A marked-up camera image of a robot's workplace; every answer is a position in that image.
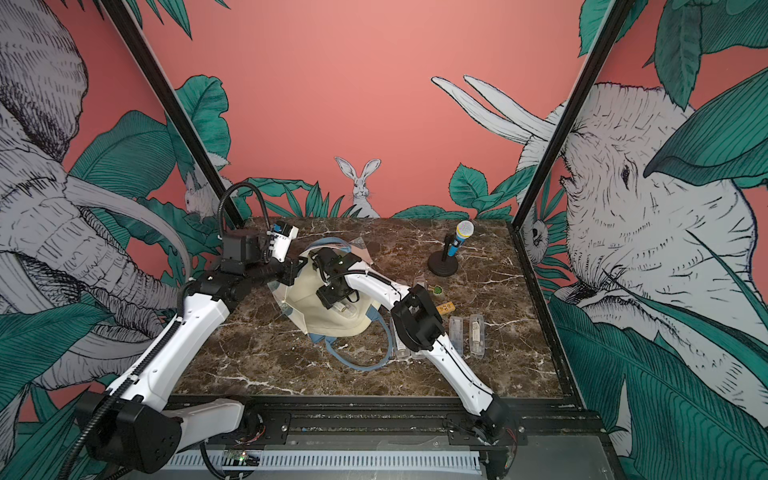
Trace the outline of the cream canvas tote bag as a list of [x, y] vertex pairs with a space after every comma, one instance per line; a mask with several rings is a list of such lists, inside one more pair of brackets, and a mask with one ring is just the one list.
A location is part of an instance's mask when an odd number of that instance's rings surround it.
[[[268, 283], [282, 313], [313, 342], [323, 342], [326, 350], [342, 364], [363, 372], [384, 367], [393, 354], [394, 345], [391, 330], [379, 313], [381, 303], [367, 294], [357, 293], [326, 308], [317, 295], [322, 286], [320, 271], [311, 264], [301, 268], [291, 286], [278, 281]], [[337, 338], [361, 334], [373, 322], [381, 325], [387, 337], [385, 355], [378, 363], [369, 366], [353, 364], [334, 350], [333, 342]]]

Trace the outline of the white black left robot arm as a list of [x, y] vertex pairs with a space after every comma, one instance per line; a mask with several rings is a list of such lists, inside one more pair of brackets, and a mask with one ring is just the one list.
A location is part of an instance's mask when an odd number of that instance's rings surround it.
[[218, 267], [181, 288], [176, 315], [162, 333], [103, 393], [78, 400], [80, 435], [59, 478], [69, 478], [83, 450], [96, 460], [154, 473], [177, 452], [241, 429], [246, 407], [237, 400], [172, 411], [166, 405], [202, 345], [252, 288], [291, 272], [287, 254], [297, 234], [282, 221], [268, 228], [264, 247], [245, 230], [223, 234]]

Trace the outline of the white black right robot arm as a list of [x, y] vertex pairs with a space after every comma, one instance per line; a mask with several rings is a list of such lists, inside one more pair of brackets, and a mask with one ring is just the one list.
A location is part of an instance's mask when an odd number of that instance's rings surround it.
[[473, 431], [482, 442], [495, 445], [503, 437], [516, 437], [518, 421], [511, 408], [456, 351], [423, 286], [397, 283], [359, 256], [329, 247], [311, 253], [309, 262], [321, 280], [316, 294], [325, 308], [350, 296], [366, 295], [389, 311], [399, 340], [438, 369], [474, 419]]

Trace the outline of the small wooden block toy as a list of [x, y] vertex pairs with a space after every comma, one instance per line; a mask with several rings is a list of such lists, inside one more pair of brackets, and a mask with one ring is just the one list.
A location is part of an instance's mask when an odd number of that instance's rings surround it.
[[456, 307], [453, 302], [446, 302], [437, 306], [437, 311], [441, 316], [448, 315], [455, 310]]

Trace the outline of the blue toy microphone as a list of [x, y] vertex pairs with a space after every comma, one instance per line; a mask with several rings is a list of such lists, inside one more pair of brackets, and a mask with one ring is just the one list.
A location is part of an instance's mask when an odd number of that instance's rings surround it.
[[463, 243], [474, 233], [474, 224], [470, 220], [460, 221], [455, 231], [449, 235], [447, 256], [454, 257]]

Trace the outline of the white ventilation grille strip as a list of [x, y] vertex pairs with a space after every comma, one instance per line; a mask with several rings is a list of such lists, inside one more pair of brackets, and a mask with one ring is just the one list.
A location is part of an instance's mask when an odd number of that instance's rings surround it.
[[427, 471], [479, 475], [483, 467], [473, 451], [209, 450], [178, 453], [166, 470], [245, 471]]

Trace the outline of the black left frame post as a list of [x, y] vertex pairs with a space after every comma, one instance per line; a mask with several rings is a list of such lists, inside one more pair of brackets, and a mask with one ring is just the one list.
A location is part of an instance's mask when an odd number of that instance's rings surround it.
[[231, 148], [230, 129], [223, 118], [229, 101], [222, 81], [193, 75], [174, 88], [144, 36], [139, 3], [96, 1], [94, 6], [112, 22], [164, 109], [177, 169], [186, 186], [186, 209], [212, 217], [228, 187], [220, 170], [228, 165]]

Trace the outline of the black frame post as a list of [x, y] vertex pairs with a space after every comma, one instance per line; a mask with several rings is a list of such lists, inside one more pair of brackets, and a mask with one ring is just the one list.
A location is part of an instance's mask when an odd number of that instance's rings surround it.
[[223, 118], [229, 101], [222, 81], [193, 75], [174, 88], [144, 36], [139, 3], [96, 1], [94, 6], [112, 22], [164, 109], [177, 169], [186, 186], [186, 209], [212, 217], [228, 187], [220, 170], [228, 165], [231, 148], [230, 129]]
[[511, 223], [513, 232], [522, 229], [524, 220], [533, 207], [536, 196], [543, 187], [554, 162], [560, 156], [562, 147], [581, 112], [590, 89], [595, 83], [633, 5], [634, 1], [630, 0], [613, 1], [611, 3], [610, 9], [600, 28], [599, 35], [591, 48], [580, 76], [565, 104], [561, 119], [556, 126], [552, 138], [547, 143], [547, 148], [542, 160], [535, 171], [523, 202]]

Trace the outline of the black right frame post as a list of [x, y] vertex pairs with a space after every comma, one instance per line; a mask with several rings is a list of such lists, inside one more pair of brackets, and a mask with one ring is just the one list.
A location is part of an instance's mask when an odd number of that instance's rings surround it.
[[581, 112], [590, 89], [595, 83], [633, 5], [634, 1], [630, 0], [613, 1], [611, 3], [610, 9], [600, 28], [599, 35], [591, 48], [580, 76], [565, 104], [561, 119], [556, 126], [552, 138], [547, 143], [547, 148], [542, 160], [535, 171], [523, 202], [511, 223], [513, 232], [522, 229], [524, 220], [533, 207], [536, 196], [543, 187], [554, 162], [560, 156], [562, 147]]

